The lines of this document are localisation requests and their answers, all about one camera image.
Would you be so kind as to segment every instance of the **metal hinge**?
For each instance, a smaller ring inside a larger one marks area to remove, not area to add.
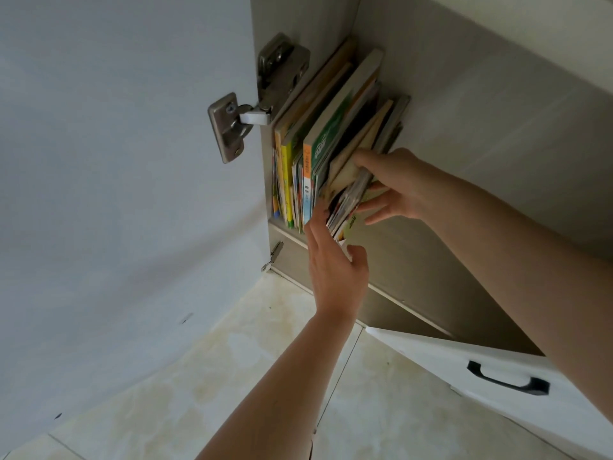
[[[280,242],[280,241],[277,242],[275,247],[272,249],[272,252],[270,252],[270,261],[266,263],[264,266],[262,266],[262,269],[261,269],[262,273],[265,273],[270,270],[272,263],[275,262],[276,258],[281,253],[282,249],[283,249],[283,242]]]
[[[208,108],[219,152],[224,163],[240,155],[243,138],[253,126],[267,126],[283,107],[309,66],[311,52],[277,34],[257,58],[258,104],[238,106],[234,92]]]

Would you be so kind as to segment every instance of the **white cabinet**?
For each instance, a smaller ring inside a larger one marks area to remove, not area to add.
[[[368,327],[467,397],[613,458],[613,425],[546,357]]]
[[[207,115],[229,92],[257,103],[277,32],[311,51],[294,97],[347,35],[358,59],[382,48],[384,89],[413,98],[397,145],[613,256],[613,106],[593,85],[612,76],[609,0],[582,0],[549,49],[515,35],[542,33],[519,14],[547,0],[439,1],[536,54],[432,0],[3,0],[0,452],[175,359],[269,241],[292,243],[275,269],[308,287],[304,239],[267,219],[270,129],[224,165]],[[577,38],[590,49],[564,48]],[[370,256],[364,323],[539,353],[418,221],[350,240]]]

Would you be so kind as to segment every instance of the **drawer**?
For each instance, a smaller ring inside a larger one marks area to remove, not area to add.
[[[481,404],[613,458],[613,425],[548,358],[372,327],[367,332]]]

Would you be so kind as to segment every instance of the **tiled floor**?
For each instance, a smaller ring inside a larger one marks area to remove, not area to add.
[[[313,313],[310,294],[266,274],[180,361],[6,460],[192,460]],[[361,331],[328,387],[319,459],[568,460]]]

